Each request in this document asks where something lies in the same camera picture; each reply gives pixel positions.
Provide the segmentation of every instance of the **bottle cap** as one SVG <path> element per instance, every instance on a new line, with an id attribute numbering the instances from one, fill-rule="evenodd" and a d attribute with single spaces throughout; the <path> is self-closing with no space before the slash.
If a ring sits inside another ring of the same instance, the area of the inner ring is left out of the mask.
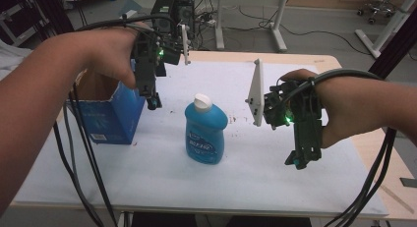
<path id="1" fill-rule="evenodd" d="M 211 109 L 212 102 L 208 96 L 202 93 L 197 93 L 194 96 L 194 106 L 198 112 L 207 112 Z"/>

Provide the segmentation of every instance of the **blue plastic bottle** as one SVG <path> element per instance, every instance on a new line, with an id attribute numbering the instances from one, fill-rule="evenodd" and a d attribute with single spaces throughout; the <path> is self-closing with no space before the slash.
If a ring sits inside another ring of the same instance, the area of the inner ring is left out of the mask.
<path id="1" fill-rule="evenodd" d="M 185 109 L 185 142 L 188 155 L 205 164 L 217 164 L 224 152 L 223 130 L 227 116 L 209 97 L 197 93 Z"/>

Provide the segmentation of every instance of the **wire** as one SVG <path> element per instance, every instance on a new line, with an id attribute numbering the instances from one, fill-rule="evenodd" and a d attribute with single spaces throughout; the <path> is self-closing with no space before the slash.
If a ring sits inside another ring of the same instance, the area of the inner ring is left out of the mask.
<path id="1" fill-rule="evenodd" d="M 79 2 L 80 0 L 73 0 L 73 1 L 74 1 L 75 5 L 77 7 L 78 12 L 79 12 L 82 25 L 86 26 L 88 23 L 87 23 L 86 16 L 84 15 L 83 8 L 81 7 L 81 2 Z"/>
<path id="2" fill-rule="evenodd" d="M 391 129 L 391 128 L 387 129 L 386 137 L 384 139 L 383 145 L 380 150 L 380 154 L 382 153 L 384 156 L 384 164 L 383 164 L 382 171 L 380 173 L 380 177 L 378 178 L 374 187 L 370 191 L 369 189 L 366 190 L 365 196 L 360 201 L 357 201 L 357 203 L 355 203 L 357 208 L 354 211 L 352 210 L 350 215 L 348 215 L 348 218 L 344 218 L 339 224 L 336 225 L 336 227 L 341 226 L 341 224 L 343 223 L 345 223 L 343 227 L 350 226 L 353 223 L 353 221 L 356 219 L 356 217 L 359 215 L 361 210 L 365 207 L 365 205 L 371 199 L 371 197 L 374 195 L 374 193 L 377 191 L 378 187 L 383 182 L 384 177 L 387 173 L 388 166 L 389 166 L 389 160 L 390 160 L 390 155 L 391 155 L 392 148 L 393 148 L 393 142 L 395 140 L 395 135 L 396 135 L 396 130 Z M 381 164 L 381 160 L 382 160 L 381 157 L 377 157 L 376 161 L 374 162 L 374 165 L 376 165 L 376 168 L 375 168 L 376 170 L 378 170 Z"/>
<path id="3" fill-rule="evenodd" d="M 321 73 L 321 74 L 315 76 L 311 81 L 302 83 L 295 90 L 292 90 L 284 98 L 282 98 L 282 103 L 286 103 L 293 96 L 295 96 L 298 93 L 306 90 L 307 88 L 312 87 L 313 84 L 317 85 L 320 82 L 323 82 L 325 80 L 328 80 L 330 78 L 335 78 L 335 77 L 359 77 L 359 78 L 369 78 L 369 79 L 374 79 L 374 80 L 381 80 L 381 78 L 379 78 L 378 76 L 376 76 L 372 73 L 369 73 L 369 72 L 364 72 L 364 71 L 354 70 L 354 69 L 343 69 L 343 68 L 342 69 L 334 69 L 334 70 L 326 71 L 324 73 Z"/>
<path id="4" fill-rule="evenodd" d="M 205 214 L 206 221 L 208 222 L 208 226 L 211 227 L 211 223 L 209 222 L 209 217 Z"/>
<path id="5" fill-rule="evenodd" d="M 285 30 L 287 30 L 289 33 L 294 34 L 294 35 L 299 35 L 299 36 L 301 36 L 301 35 L 307 35 L 307 34 L 311 34 L 311 33 L 326 33 L 326 34 L 331 34 L 331 35 L 334 35 L 334 36 L 337 36 L 337 37 L 343 39 L 347 44 L 349 44 L 349 46 L 353 50 L 355 50 L 355 51 L 357 51 L 359 53 L 365 54 L 365 55 L 371 55 L 370 53 L 363 52 L 363 51 L 355 48 L 345 37 L 343 37 L 343 36 L 341 36 L 341 35 L 339 35 L 337 33 L 329 32 L 329 31 L 323 31 L 323 30 L 313 30 L 313 31 L 308 31 L 308 32 L 304 32 L 304 33 L 296 33 L 296 32 L 293 32 L 293 31 L 289 30 L 284 25 L 280 25 L 280 26 L 283 27 Z"/>
<path id="6" fill-rule="evenodd" d="M 84 122 L 83 112 L 80 106 L 80 101 L 79 101 L 78 93 L 77 93 L 77 86 L 75 84 L 73 84 L 73 93 L 74 93 L 74 96 L 76 99 L 76 105 L 77 105 L 77 109 L 74 110 L 75 112 L 77 112 L 75 113 L 77 115 L 76 116 L 77 125 L 79 127 L 80 134 L 82 135 L 83 143 L 86 148 L 87 155 L 89 157 L 89 163 L 91 165 L 91 169 L 94 174 L 94 177 L 97 181 L 98 188 L 101 192 L 101 196 L 103 197 L 105 206 L 110 214 L 111 219 L 113 220 L 114 225 L 117 226 L 116 217 L 114 216 L 113 208 L 108 198 L 107 191 L 105 190 L 103 181 L 101 179 L 101 174 L 99 172 L 98 165 L 95 160 L 94 151 L 92 149 L 91 142 L 89 141 L 89 136 L 88 136 L 89 133 L 87 131 L 86 123 Z"/>
<path id="7" fill-rule="evenodd" d="M 211 12 L 213 13 L 214 12 L 214 7 L 212 6 L 211 0 L 209 0 L 209 4 L 211 5 Z"/>
<path id="8" fill-rule="evenodd" d="M 204 0 L 200 0 L 200 3 L 194 8 L 194 11 L 196 11 L 197 10 L 197 8 L 202 4 L 202 2 L 203 2 Z"/>
<path id="9" fill-rule="evenodd" d="M 116 19 L 116 20 L 109 20 L 99 23 L 90 24 L 81 28 L 78 28 L 77 31 L 83 31 L 88 29 L 94 29 L 94 28 L 109 28 L 109 27 L 123 27 L 126 24 L 136 23 L 136 22 L 142 22 L 147 20 L 155 20 L 155 19 L 165 19 L 169 21 L 174 27 L 177 26 L 174 20 L 171 18 L 164 16 L 164 15 L 149 15 L 149 16 L 142 16 L 142 17 L 136 17 L 136 18 L 130 18 L 130 19 Z M 174 29 L 174 34 L 178 36 L 178 29 Z"/>
<path id="10" fill-rule="evenodd" d="M 364 182 L 364 186 L 362 187 L 361 192 L 359 193 L 358 197 L 350 204 L 349 207 L 346 208 L 346 210 L 339 214 L 338 216 L 336 216 L 331 222 L 329 222 L 327 225 L 325 225 L 325 227 L 329 226 L 331 223 L 335 222 L 338 219 L 342 219 L 341 222 L 339 222 L 339 224 L 337 226 L 340 226 L 342 223 L 348 221 L 348 219 L 352 218 L 354 212 L 359 208 L 359 204 L 361 203 L 361 201 L 363 201 L 363 199 L 365 198 L 366 194 L 369 192 L 369 189 L 372 185 L 372 182 L 374 180 L 375 174 L 377 173 L 377 170 L 381 164 L 381 161 L 384 157 L 384 153 L 385 153 L 385 149 L 386 146 L 385 144 L 383 144 L 382 149 L 380 150 L 380 152 L 377 155 L 377 158 L 374 162 L 374 164 L 372 165 L 370 172 Z"/>
<path id="11" fill-rule="evenodd" d="M 69 163 L 67 161 L 67 158 L 65 157 L 64 148 L 62 146 L 61 137 L 59 135 L 58 124 L 56 122 L 53 125 L 53 130 L 54 130 L 54 134 L 55 134 L 55 139 L 56 139 L 57 144 L 58 144 L 59 155 L 61 156 L 61 160 L 64 163 L 64 167 L 67 170 L 68 174 L 70 175 L 70 178 L 71 178 L 74 186 L 76 187 L 76 192 L 79 195 L 80 200 L 81 200 L 81 202 L 82 202 L 85 210 L 87 211 L 87 213 L 89 214 L 89 217 L 91 217 L 91 219 L 95 223 L 95 225 L 100 226 L 100 227 L 103 226 L 103 223 L 101 222 L 100 218 L 98 217 L 98 215 L 96 214 L 96 212 L 93 210 L 93 208 L 91 208 L 91 205 L 87 201 L 87 199 L 84 196 L 84 194 L 81 191 L 81 189 L 77 189 L 78 181 L 76 181 L 76 178 L 74 176 L 74 173 L 73 173 L 73 171 L 70 168 L 70 165 L 69 165 Z"/>
<path id="12" fill-rule="evenodd" d="M 243 13 L 242 12 L 242 9 L 241 9 L 241 7 L 239 6 L 239 12 L 243 15 L 243 16 L 245 16 L 245 17 L 248 17 L 248 18 L 253 18 L 253 19 L 260 19 L 260 20 L 262 20 L 260 23 L 258 23 L 258 28 L 266 28 L 271 22 L 272 22 L 272 19 L 273 19 L 273 17 L 276 15 L 276 13 L 278 12 L 278 10 L 276 10 L 274 13 L 273 13 L 273 15 L 269 18 L 269 19 L 266 19 L 266 18 L 260 18 L 260 17 L 254 17 L 254 16 L 250 16 L 250 15 L 248 15 L 248 14 L 245 14 L 245 13 Z M 294 32 L 294 31 L 291 31 L 291 30 L 289 30 L 288 28 L 286 28 L 284 25 L 280 25 L 281 27 L 283 27 L 285 30 L 287 30 L 289 33 L 291 33 L 291 34 L 294 34 L 294 35 L 307 35 L 307 34 L 311 34 L 311 33 L 327 33 L 327 34 L 332 34 L 332 35 L 334 35 L 334 36 L 337 36 L 337 37 L 339 37 L 339 38 L 341 38 L 341 39 L 343 39 L 347 44 L 349 44 L 349 46 L 353 49 L 353 50 L 355 50 L 355 51 L 357 51 L 357 52 L 359 52 L 359 53 L 362 53 L 362 54 L 365 54 L 365 55 L 371 55 L 370 53 L 367 53 L 367 52 L 363 52 L 363 51 L 361 51 L 361 50 L 359 50 L 359 49 L 357 49 L 357 48 L 355 48 L 345 37 L 343 37 L 343 36 L 341 36 L 341 35 L 339 35 L 339 34 L 336 34 L 336 33 L 333 33 L 333 32 L 329 32 L 329 31 L 323 31 L 323 30 L 313 30 L 313 31 L 309 31 L 309 32 L 305 32 L 305 33 L 296 33 L 296 32 Z M 246 29 L 243 29 L 243 28 L 232 28 L 232 29 L 239 29 L 239 30 L 252 30 L 252 29 L 258 29 L 258 28 L 246 28 Z"/>

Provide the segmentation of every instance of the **blue cardboard box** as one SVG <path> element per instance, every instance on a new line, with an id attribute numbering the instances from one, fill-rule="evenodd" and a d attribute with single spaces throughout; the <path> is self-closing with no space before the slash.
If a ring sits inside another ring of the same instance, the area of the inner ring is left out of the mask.
<path id="1" fill-rule="evenodd" d="M 77 92 L 89 138 L 95 143 L 131 144 L 145 99 L 112 78 L 86 71 Z"/>

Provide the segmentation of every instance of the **bottle label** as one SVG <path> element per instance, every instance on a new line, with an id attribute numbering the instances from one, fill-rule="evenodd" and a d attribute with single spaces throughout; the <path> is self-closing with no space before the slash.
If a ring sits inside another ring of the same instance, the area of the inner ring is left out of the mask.
<path id="1" fill-rule="evenodd" d="M 199 135 L 190 132 L 188 134 L 188 144 L 193 152 L 198 155 L 213 155 L 216 154 L 217 151 L 212 146 L 211 143 L 207 142 L 205 139 L 200 137 Z"/>

